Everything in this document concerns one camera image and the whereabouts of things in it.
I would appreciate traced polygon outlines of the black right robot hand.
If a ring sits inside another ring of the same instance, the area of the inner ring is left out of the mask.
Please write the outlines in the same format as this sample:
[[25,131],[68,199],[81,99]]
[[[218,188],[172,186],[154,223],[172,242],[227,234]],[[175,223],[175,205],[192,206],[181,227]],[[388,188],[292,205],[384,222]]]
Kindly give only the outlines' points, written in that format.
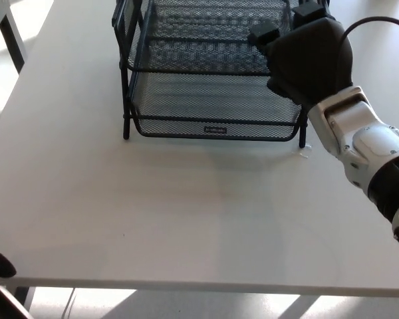
[[312,107],[352,86],[352,48],[326,1],[299,1],[292,12],[286,33],[266,21],[250,27],[248,41],[267,61],[268,89]]

